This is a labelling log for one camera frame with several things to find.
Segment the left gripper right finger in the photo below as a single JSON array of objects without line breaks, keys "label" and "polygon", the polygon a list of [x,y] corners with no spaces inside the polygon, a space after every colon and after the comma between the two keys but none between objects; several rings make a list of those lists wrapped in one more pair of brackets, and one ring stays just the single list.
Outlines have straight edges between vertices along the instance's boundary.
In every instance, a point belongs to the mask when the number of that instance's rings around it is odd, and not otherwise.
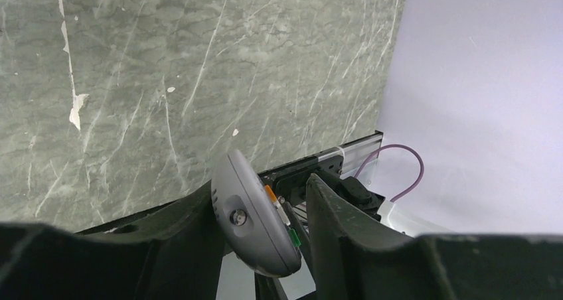
[{"label": "left gripper right finger", "polygon": [[411,238],[361,212],[318,175],[307,181],[318,299],[561,299],[562,237]]}]

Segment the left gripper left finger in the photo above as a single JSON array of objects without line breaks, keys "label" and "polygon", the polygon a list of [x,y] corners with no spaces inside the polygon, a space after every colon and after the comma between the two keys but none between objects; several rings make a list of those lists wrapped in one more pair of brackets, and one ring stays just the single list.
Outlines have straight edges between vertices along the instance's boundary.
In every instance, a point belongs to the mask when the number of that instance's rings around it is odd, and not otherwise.
[{"label": "left gripper left finger", "polygon": [[2,299],[214,299],[224,236],[210,184],[73,234],[1,225]]}]

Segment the white remote control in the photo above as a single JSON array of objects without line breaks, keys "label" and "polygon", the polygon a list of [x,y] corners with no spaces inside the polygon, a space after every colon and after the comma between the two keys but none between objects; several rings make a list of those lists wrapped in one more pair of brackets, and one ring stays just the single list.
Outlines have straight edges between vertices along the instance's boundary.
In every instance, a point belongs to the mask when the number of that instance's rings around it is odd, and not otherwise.
[{"label": "white remote control", "polygon": [[300,270],[291,222],[241,151],[220,158],[210,191],[218,224],[242,262],[266,277],[287,277]]}]

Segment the aluminium rail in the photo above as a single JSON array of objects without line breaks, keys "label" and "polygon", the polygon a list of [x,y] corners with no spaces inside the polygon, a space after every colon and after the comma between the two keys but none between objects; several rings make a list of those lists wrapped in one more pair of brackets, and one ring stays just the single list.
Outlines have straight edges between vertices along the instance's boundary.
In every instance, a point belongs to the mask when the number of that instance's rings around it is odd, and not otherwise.
[{"label": "aluminium rail", "polygon": [[314,156],[318,158],[318,164],[324,171],[338,175],[347,174],[357,170],[372,152],[381,147],[383,136],[383,132],[375,131],[354,141],[316,153]]}]

